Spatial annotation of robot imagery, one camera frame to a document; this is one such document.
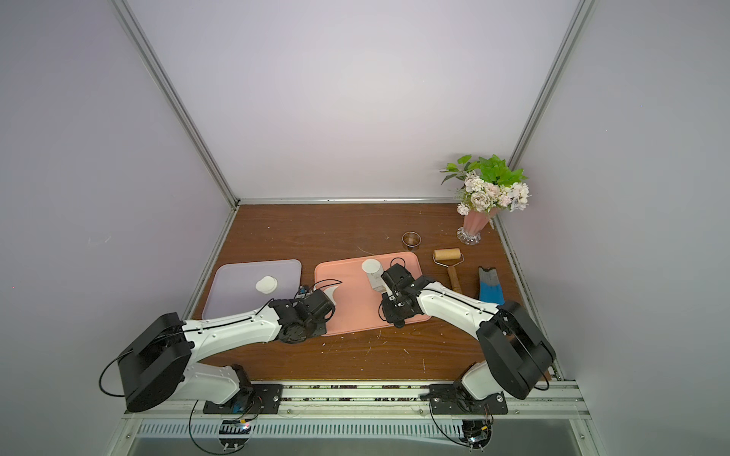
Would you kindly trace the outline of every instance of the pink vase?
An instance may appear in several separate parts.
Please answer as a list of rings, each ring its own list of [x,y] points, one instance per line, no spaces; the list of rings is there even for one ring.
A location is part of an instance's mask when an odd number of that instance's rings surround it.
[[[498,207],[492,208],[489,212],[471,211],[464,215],[464,226],[456,231],[456,237],[459,241],[467,245],[479,244],[482,240],[481,230],[487,226],[489,220],[499,212]]]

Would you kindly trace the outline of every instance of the white curved piece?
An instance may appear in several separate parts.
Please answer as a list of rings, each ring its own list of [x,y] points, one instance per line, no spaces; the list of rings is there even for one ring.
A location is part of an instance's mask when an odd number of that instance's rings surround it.
[[[217,367],[201,363],[189,363],[184,380],[168,401],[211,401],[224,403],[240,389],[238,375],[230,366]]]
[[[494,379],[486,361],[474,364],[461,377],[461,386],[475,399],[481,401],[489,395],[499,393],[504,388]]]
[[[182,330],[195,328],[199,328],[201,331],[185,333],[187,340],[195,344],[189,363],[242,345],[272,341],[279,333],[281,325],[279,325],[279,315],[276,311],[264,306],[255,312],[230,317],[213,320],[186,320]]]
[[[335,285],[333,287],[327,287],[324,290],[324,294],[329,298],[330,301],[334,304],[334,308],[337,308],[337,303],[334,302],[334,291],[339,287],[339,285]]]
[[[475,339],[481,322],[489,320],[497,312],[497,304],[472,299],[438,282],[428,284],[420,292],[418,303],[426,315],[451,323]]]

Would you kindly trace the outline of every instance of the plastic tray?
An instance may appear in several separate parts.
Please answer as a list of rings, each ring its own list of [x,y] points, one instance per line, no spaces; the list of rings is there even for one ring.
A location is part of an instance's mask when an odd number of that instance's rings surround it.
[[[327,334],[324,334],[324,336],[335,336],[337,334],[391,326],[378,316],[382,296],[370,287],[367,274],[362,270],[363,261],[369,258],[380,261],[383,270],[390,267],[393,259],[403,258],[406,268],[414,279],[422,275],[418,257],[412,252],[388,253],[372,257],[320,263],[315,268],[315,282],[322,279],[342,280],[342,284],[334,291],[337,310],[332,319],[327,322]],[[428,315],[416,315],[406,320],[406,324],[423,322],[429,318],[431,317]]]
[[[273,293],[256,290],[256,282],[264,276],[279,283]],[[215,272],[203,318],[219,318],[258,309],[271,299],[292,299],[299,291],[299,260],[258,261],[224,264]]]

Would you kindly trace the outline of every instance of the rolling pin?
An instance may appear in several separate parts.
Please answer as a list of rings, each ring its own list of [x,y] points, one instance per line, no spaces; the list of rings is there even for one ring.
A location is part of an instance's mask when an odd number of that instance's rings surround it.
[[[456,265],[464,262],[464,255],[461,254],[460,249],[438,249],[434,250],[434,263],[440,266],[444,266],[449,273],[449,280],[451,281],[451,289],[457,293],[461,293],[461,285],[458,282],[458,276],[456,275]]]

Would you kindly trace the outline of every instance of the wooden tabletop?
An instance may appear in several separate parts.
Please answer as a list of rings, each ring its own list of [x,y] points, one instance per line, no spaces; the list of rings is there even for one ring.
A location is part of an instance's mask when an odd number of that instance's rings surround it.
[[[467,296],[478,297],[477,267],[497,268],[504,297],[519,302],[517,283],[497,233],[489,226],[475,246],[462,244],[456,230],[464,218],[455,204],[301,204],[241,206],[215,269],[250,261],[301,261],[301,283],[314,282],[319,263],[401,252],[401,237],[415,231],[415,254],[424,275],[450,286],[446,268],[434,264],[435,249],[458,247],[457,266]],[[212,280],[195,311],[199,319]],[[436,317],[427,322],[341,336],[320,336],[301,344],[250,344],[205,359],[214,366],[240,364],[254,380],[400,379],[454,380],[483,361],[476,339]]]

